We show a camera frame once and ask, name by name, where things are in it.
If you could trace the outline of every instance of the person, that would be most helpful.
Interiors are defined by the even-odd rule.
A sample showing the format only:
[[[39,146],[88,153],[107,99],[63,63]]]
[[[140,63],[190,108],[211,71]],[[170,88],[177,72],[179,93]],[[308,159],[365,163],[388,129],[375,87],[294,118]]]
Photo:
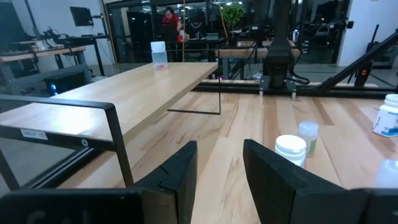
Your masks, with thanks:
[[[179,16],[174,13],[174,10],[171,7],[166,7],[165,14],[162,20],[163,25],[177,25],[177,32],[182,28],[181,21]]]
[[[179,16],[174,13],[171,7],[166,7],[164,17],[162,19],[163,38],[166,41],[167,57],[170,62],[179,62],[180,53],[177,50],[178,32],[182,29]]]

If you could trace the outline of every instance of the yellow cable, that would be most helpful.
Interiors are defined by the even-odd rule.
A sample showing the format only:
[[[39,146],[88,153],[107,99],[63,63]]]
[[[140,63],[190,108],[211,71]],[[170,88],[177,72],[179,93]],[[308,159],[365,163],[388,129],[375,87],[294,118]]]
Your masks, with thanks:
[[[118,60],[117,60],[117,58],[116,58],[116,52],[114,51],[114,44],[113,44],[113,36],[112,36],[112,31],[111,31],[111,24],[109,23],[109,17],[108,17],[109,14],[108,14],[108,10],[107,10],[107,8],[106,8],[106,4],[104,3],[104,0],[102,0],[102,5],[104,6],[104,10],[105,10],[105,19],[106,19],[106,24],[108,25],[109,40],[111,41],[114,63],[116,64],[117,70],[120,71],[120,69],[119,69],[119,64],[118,64]]]
[[[224,24],[223,13],[221,13],[221,7],[218,7],[218,9],[220,10],[221,21],[222,21],[223,27],[224,27],[224,32],[225,32],[225,37],[226,37],[226,44],[229,45],[229,42],[228,42],[228,34],[227,34],[227,32],[226,32],[226,28],[225,28],[225,24]]]
[[[184,29],[184,36],[182,37],[182,62],[185,62],[185,37],[187,34],[185,33],[185,0],[183,0],[183,8],[184,8],[184,13],[183,13],[183,26],[182,28]]]

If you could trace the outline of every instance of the green plant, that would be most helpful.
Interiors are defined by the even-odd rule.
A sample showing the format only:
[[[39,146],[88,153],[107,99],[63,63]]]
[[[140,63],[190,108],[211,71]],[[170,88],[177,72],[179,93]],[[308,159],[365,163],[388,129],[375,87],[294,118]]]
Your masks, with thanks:
[[[239,5],[231,5],[222,9],[221,15],[223,16],[224,22],[233,30],[236,24],[241,20],[241,17],[243,17],[244,11]]]

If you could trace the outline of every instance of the white plastic jar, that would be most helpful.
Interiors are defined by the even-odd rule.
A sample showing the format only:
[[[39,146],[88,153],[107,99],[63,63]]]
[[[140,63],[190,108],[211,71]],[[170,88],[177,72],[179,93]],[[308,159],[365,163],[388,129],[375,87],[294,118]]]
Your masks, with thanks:
[[[372,131],[385,137],[398,136],[398,94],[388,94],[374,122]]]
[[[312,156],[317,145],[319,125],[314,121],[302,121],[298,125],[297,136],[307,143],[307,156]]]
[[[166,44],[164,41],[150,43],[152,49],[152,62],[155,70],[164,70],[169,67],[167,62]]]
[[[377,188],[398,188],[398,159],[384,159],[376,178]]]
[[[275,152],[294,164],[304,167],[307,143],[297,136],[279,136],[275,142]]]

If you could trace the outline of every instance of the light wood tabletop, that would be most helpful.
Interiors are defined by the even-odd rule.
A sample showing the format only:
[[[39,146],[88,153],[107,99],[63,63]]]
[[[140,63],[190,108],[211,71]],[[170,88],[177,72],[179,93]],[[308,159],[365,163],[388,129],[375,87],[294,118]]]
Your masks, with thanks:
[[[250,47],[250,46],[253,46],[254,43],[255,43],[254,40],[239,40],[239,41],[236,43],[236,46],[237,46],[237,47]],[[290,43],[290,46],[292,46],[292,47],[295,46],[295,44],[293,43],[293,41],[290,40],[289,43]],[[264,40],[264,41],[262,42],[262,45],[263,45],[264,47],[268,47],[268,46],[270,46],[271,44],[272,44],[272,40]]]
[[[272,43],[271,40],[265,40],[262,42],[262,45],[267,47],[270,46]],[[294,43],[290,40],[289,41],[291,46],[294,46]],[[250,47],[253,46],[254,41],[253,40],[240,40],[236,44],[237,47]],[[253,48],[251,49],[219,49],[220,51],[220,57],[248,57],[250,56]],[[300,50],[299,49],[292,49],[292,53],[294,57],[300,56]],[[268,50],[267,49],[258,49],[257,50],[257,56],[260,58],[267,57],[268,55]]]
[[[228,58],[228,57],[248,57],[251,55],[251,52],[253,51],[253,48],[250,49],[219,49],[220,51],[220,58]],[[292,49],[292,54],[294,57],[300,56],[301,52],[299,49]],[[257,49],[257,57],[260,58],[265,58],[268,55],[268,50],[267,49]]]
[[[221,95],[223,112],[177,114],[166,112],[134,138],[135,180],[163,163],[191,140],[198,143],[198,177],[192,223],[259,223],[246,180],[243,141],[253,139],[274,150],[281,134],[296,134],[299,122],[320,125],[317,148],[305,168],[326,180],[352,189],[372,187],[380,162],[398,158],[398,139],[372,133],[382,100],[283,96]],[[175,109],[217,111],[216,93],[188,93]],[[123,187],[119,167],[103,169],[99,182],[87,182],[79,171],[62,187]],[[113,176],[118,175],[118,184]]]
[[[86,50],[86,47],[73,47],[71,48],[72,52],[81,52]],[[57,54],[65,54],[69,53],[69,49],[59,49],[59,50],[46,50],[43,52],[36,52],[38,57],[44,57],[49,55],[57,55]],[[20,54],[20,55],[10,55],[10,56],[0,56],[0,63],[1,62],[13,62],[16,60],[24,60],[34,58],[33,54]]]
[[[53,98],[115,104],[127,155],[130,163],[135,164],[136,157],[133,155],[136,148],[130,145],[131,140],[216,70],[217,66],[217,63],[170,63],[168,69],[155,71],[153,64],[147,64]],[[32,103],[1,113],[0,123],[111,140],[104,111],[93,108]],[[114,186],[121,178],[115,153],[105,152],[93,163],[96,162],[98,166],[91,167],[90,171],[85,169],[87,183],[98,187]],[[104,172],[113,172],[113,169],[118,172],[105,178]]]

